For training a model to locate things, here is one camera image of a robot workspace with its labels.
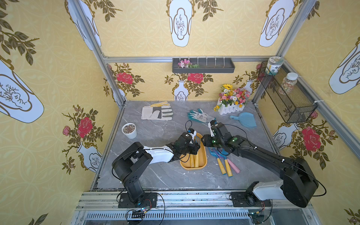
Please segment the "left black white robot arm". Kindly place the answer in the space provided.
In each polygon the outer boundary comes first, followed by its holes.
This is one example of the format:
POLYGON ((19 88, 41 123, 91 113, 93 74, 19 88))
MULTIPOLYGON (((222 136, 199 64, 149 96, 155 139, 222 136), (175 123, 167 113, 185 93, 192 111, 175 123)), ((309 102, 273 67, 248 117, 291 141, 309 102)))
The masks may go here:
POLYGON ((200 144, 197 132, 190 128, 175 142, 162 147, 148 147, 134 142, 112 162, 112 174, 120 180, 131 203, 140 205, 145 200, 145 192, 139 178, 150 164, 182 161, 185 155, 196 155, 200 144))

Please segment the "blue rake yellow handle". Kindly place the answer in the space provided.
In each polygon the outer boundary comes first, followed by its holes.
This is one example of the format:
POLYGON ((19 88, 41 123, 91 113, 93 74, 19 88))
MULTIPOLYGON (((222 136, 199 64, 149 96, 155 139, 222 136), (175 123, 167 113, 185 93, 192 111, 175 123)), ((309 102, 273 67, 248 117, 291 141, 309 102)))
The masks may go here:
POLYGON ((190 154, 190 167, 194 168, 195 167, 195 161, 194 161, 194 155, 190 154))
POLYGON ((232 177, 233 174, 231 172, 230 166, 228 165, 228 163, 226 164, 226 166, 223 165, 222 161, 221 161, 221 157, 218 153, 218 151, 216 150, 216 148, 209 148, 209 152, 212 156, 214 156, 217 159, 217 163, 218 166, 220 168, 220 171, 222 173, 222 175, 227 174, 228 177, 232 177))
POLYGON ((199 167, 199 151, 200 151, 200 148, 201 148, 201 139, 199 138, 198 135, 195 136, 195 141, 196 141, 196 144, 197 144, 197 152, 196 152, 196 155, 194 156, 194 161, 195 161, 195 168, 198 168, 199 167))

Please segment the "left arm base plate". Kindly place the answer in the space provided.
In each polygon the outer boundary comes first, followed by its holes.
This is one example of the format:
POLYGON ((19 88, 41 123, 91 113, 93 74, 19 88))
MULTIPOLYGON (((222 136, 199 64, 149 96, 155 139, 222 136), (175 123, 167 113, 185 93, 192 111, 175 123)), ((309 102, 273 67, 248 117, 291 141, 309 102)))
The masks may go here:
POLYGON ((154 192, 145 192, 137 199, 131 199, 128 193, 122 193, 118 202, 120 209, 140 209, 146 206, 155 208, 157 206, 158 195, 154 192))

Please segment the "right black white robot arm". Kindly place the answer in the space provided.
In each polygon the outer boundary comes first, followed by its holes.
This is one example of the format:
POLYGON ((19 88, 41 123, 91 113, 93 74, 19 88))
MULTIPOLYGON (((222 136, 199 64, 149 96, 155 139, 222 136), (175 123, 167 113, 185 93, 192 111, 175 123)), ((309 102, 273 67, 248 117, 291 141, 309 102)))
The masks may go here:
POLYGON ((288 200, 301 208, 307 207, 319 187, 307 161, 297 157, 292 159, 272 153, 239 135, 233 136, 223 123, 209 122, 211 133, 202 138, 206 147, 225 150, 228 154, 251 160, 276 174, 280 179, 272 182, 253 182, 246 190, 250 204, 256 201, 288 200))

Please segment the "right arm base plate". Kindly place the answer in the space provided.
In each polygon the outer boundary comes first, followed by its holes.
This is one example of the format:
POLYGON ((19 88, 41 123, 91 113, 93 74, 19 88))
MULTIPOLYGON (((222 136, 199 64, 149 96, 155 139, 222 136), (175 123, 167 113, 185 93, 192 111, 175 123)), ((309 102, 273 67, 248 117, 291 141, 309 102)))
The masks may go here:
POLYGON ((246 192, 231 192, 229 200, 233 207, 271 207, 271 200, 261 201, 255 195, 246 192))

